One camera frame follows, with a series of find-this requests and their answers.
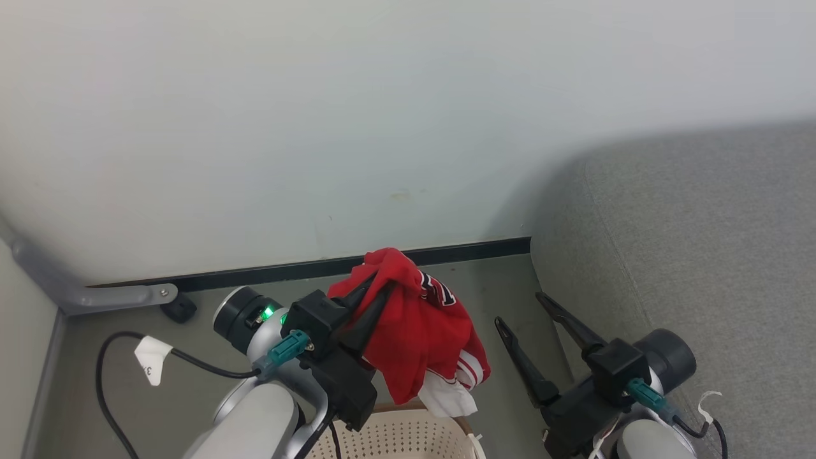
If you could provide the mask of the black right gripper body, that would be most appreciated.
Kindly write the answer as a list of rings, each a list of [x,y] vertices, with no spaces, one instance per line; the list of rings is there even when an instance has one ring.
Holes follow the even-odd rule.
[[[549,432],[544,447],[551,459],[589,453],[594,437],[634,404],[626,394],[627,384],[632,379],[651,381],[645,353],[623,340],[590,346],[581,357],[589,377],[542,408]]]

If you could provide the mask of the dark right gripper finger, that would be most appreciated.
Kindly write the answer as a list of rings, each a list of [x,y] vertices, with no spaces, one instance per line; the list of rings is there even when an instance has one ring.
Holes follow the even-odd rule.
[[[530,403],[535,409],[547,409],[560,397],[556,384],[543,377],[521,348],[518,337],[499,316],[495,318],[495,327],[510,360],[521,377]]]
[[[607,346],[606,340],[577,319],[574,314],[569,313],[569,311],[546,293],[537,291],[534,296],[539,304],[545,308],[545,311],[547,311],[553,322],[562,325],[571,339],[579,346],[582,358],[587,358],[588,355],[600,351],[600,349]]]

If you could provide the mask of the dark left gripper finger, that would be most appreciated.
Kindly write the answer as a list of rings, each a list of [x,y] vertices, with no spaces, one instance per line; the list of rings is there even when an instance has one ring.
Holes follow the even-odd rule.
[[[376,274],[370,274],[367,278],[359,281],[358,284],[353,285],[347,293],[329,294],[328,305],[330,310],[358,310],[375,277]]]
[[[377,291],[373,300],[365,310],[355,319],[341,336],[341,343],[350,355],[363,355],[370,338],[378,326],[384,312],[394,284],[386,284]]]

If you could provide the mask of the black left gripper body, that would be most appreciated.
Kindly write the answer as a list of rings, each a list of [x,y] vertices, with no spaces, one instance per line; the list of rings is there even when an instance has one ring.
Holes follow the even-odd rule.
[[[338,419],[347,429],[360,431],[378,397],[372,383],[375,369],[363,361],[363,355],[350,355],[341,343],[342,334],[355,320],[355,310],[330,310],[328,302],[321,290],[294,302],[282,321],[280,336],[304,340],[297,360],[311,370]]]

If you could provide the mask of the red white sports jersey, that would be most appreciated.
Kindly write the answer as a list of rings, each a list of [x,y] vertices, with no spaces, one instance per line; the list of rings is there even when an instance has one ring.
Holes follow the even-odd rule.
[[[397,248],[367,253],[350,276],[330,286],[344,297],[370,280],[355,319],[390,288],[364,358],[384,377],[393,403],[419,400],[438,418],[471,416],[472,390],[492,374],[472,319],[447,285],[423,272]]]

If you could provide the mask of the cream perforated laundry basket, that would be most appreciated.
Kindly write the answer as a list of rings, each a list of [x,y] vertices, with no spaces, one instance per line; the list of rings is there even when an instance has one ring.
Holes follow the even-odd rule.
[[[361,431],[334,425],[307,459],[487,459],[463,416],[437,418],[419,401],[377,406]]]

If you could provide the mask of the black baseboard strip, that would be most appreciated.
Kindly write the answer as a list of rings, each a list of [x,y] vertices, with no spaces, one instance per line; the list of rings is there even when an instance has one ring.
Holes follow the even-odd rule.
[[[473,259],[504,258],[528,254],[530,237],[499,239],[481,243],[458,244],[404,250],[403,253],[416,265],[439,265],[472,261]],[[186,274],[176,277],[115,282],[95,285],[95,288],[118,288],[126,286],[173,284],[184,293],[206,291],[242,285],[271,284],[289,280],[324,278],[348,274],[356,265],[362,264],[363,256],[350,258],[315,259],[282,265],[266,265],[252,268],[236,268],[218,272]]]

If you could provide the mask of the grey fabric sofa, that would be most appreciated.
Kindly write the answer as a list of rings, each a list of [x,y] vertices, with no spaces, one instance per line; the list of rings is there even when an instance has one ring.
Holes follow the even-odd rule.
[[[816,121],[618,143],[543,191],[540,288],[606,339],[657,328],[696,374],[670,394],[729,459],[816,459]]]

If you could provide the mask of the black caster wheel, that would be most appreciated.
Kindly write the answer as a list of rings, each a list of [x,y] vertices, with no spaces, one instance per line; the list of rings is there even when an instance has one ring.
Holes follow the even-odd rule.
[[[182,292],[178,293],[171,302],[162,304],[159,307],[169,319],[178,324],[189,322],[198,310],[196,304]]]

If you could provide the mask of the grey metal partition foot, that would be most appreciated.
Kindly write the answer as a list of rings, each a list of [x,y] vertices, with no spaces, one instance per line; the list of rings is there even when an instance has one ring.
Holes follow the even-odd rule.
[[[128,310],[143,306],[168,308],[186,297],[173,284],[134,285],[108,288],[84,286],[75,276],[53,264],[42,250],[30,243],[0,214],[0,240],[24,273],[67,316]]]

